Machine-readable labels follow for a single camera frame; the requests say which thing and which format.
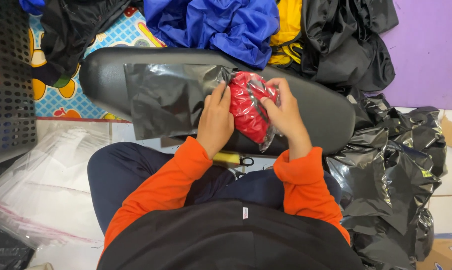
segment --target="black leather cushion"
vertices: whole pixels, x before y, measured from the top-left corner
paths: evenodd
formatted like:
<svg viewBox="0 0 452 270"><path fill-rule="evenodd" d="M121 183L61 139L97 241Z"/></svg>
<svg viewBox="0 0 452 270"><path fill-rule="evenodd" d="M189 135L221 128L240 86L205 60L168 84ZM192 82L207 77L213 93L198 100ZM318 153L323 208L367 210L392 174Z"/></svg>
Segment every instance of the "black leather cushion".
<svg viewBox="0 0 452 270"><path fill-rule="evenodd" d="M194 48L104 47L89 54L79 71L83 93L98 107L131 121L123 64L205 64L224 65L251 71L217 51ZM269 80L284 77L299 103L299 112L314 146L323 153L342 149L353 135L355 112L342 95L318 83L306 81L273 66L254 70ZM278 156L288 149L285 137L276 136L264 153L253 141L235 131L223 150L243 154Z"/></svg>

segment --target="blue nylon fabric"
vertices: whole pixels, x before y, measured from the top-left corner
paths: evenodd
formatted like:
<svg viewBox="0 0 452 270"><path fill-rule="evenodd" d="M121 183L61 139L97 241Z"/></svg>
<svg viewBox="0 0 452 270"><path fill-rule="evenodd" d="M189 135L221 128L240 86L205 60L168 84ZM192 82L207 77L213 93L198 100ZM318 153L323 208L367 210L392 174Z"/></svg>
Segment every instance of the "blue nylon fabric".
<svg viewBox="0 0 452 270"><path fill-rule="evenodd" d="M261 69L279 31L275 0L144 0L144 17L169 47L223 51Z"/></svg>
<svg viewBox="0 0 452 270"><path fill-rule="evenodd" d="M45 2L44 0L19 0L19 5L29 14L41 15L43 14L41 8L45 6Z"/></svg>

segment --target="clothing label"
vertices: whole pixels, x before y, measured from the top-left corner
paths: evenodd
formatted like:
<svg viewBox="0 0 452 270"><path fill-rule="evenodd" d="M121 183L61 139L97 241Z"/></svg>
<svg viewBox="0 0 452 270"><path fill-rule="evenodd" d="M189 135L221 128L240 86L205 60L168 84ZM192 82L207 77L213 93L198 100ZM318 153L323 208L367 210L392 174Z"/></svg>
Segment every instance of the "clothing label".
<svg viewBox="0 0 452 270"><path fill-rule="evenodd" d="M248 208L247 207L243 207L243 219L247 219L248 218Z"/></svg>

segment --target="navy blue pants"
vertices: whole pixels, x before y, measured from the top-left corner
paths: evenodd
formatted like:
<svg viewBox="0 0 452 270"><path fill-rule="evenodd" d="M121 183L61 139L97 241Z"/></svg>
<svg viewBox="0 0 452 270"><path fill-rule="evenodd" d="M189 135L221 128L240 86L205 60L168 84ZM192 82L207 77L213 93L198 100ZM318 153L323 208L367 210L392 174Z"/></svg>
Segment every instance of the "navy blue pants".
<svg viewBox="0 0 452 270"><path fill-rule="evenodd" d="M110 144L99 149L88 163L92 205L99 226L106 232L122 202L148 177L156 173L174 154L130 142ZM326 185L339 203L341 187L325 172ZM221 166L211 166L193 182L184 206L217 199L240 199L273 209L283 207L284 187L272 169L252 171L235 181Z"/></svg>

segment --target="person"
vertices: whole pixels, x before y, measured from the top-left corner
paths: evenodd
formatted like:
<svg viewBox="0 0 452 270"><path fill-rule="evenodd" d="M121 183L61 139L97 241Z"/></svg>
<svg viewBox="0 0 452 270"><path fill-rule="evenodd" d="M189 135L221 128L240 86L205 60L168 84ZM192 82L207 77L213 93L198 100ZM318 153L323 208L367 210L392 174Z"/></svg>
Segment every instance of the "person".
<svg viewBox="0 0 452 270"><path fill-rule="evenodd" d="M206 96L196 139L174 155L121 142L91 157L104 233L97 269L363 269L331 195L339 184L328 189L322 149L312 146L297 100L285 79L267 84L279 89L281 106L261 103L289 143L273 169L235 180L212 166L234 130L224 82Z"/></svg>

